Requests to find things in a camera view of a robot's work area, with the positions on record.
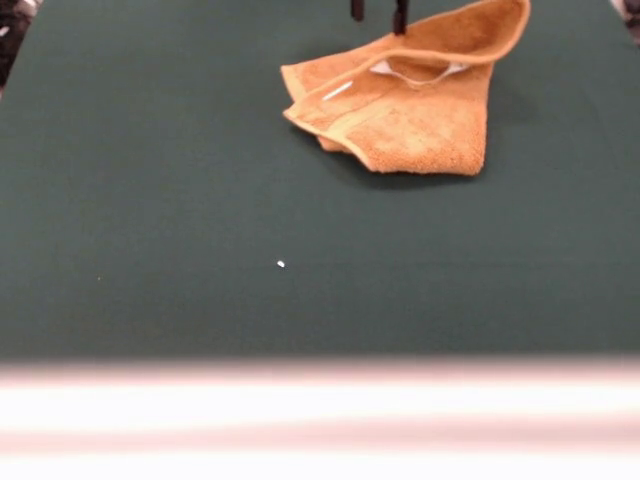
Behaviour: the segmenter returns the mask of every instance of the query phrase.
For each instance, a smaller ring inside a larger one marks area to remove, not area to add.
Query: green felt surface
[[[533,1],[470,180],[370,174],[281,116],[279,66],[385,34],[387,3],[46,2],[0,104],[0,359],[640,350],[615,12]]]

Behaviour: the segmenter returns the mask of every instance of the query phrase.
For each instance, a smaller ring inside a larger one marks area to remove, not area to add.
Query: orange towel
[[[381,173],[476,175],[494,63],[522,36],[530,0],[481,0],[355,50],[281,68],[285,117],[327,151]]]

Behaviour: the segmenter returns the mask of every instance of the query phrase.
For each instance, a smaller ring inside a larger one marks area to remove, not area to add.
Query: crumpled towel
[[[380,173],[477,175],[489,83],[520,40],[530,0],[481,0],[349,52],[281,67],[284,116],[327,151]]]

